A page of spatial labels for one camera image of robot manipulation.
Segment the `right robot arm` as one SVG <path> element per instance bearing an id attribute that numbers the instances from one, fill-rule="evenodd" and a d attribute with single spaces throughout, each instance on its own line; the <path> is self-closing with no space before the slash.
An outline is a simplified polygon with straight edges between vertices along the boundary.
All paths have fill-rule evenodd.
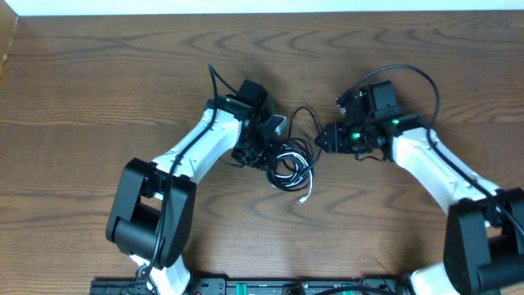
<path id="1" fill-rule="evenodd" d="M 390 81 L 337 99 L 345 120 L 315 139 L 329 154 L 379 150 L 407 170 L 446 214 L 443 261 L 415 270 L 401 291 L 410 294 L 498 294 L 523 281 L 523 191 L 504 190 L 460 161 L 419 115 L 405 115 Z"/>

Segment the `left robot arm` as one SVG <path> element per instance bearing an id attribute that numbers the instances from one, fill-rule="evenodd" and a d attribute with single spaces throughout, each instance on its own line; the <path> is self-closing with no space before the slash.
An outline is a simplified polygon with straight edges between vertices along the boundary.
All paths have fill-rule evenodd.
<path id="1" fill-rule="evenodd" d="M 226 152 L 241 167 L 273 168 L 274 139 L 286 124 L 263 85 L 247 79 L 237 92 L 211 98 L 197 125 L 169 151 L 127 163 L 106 226 L 106 238 L 138 264 L 136 283 L 121 293 L 186 291 L 191 275 L 182 254 L 197 185 Z"/>

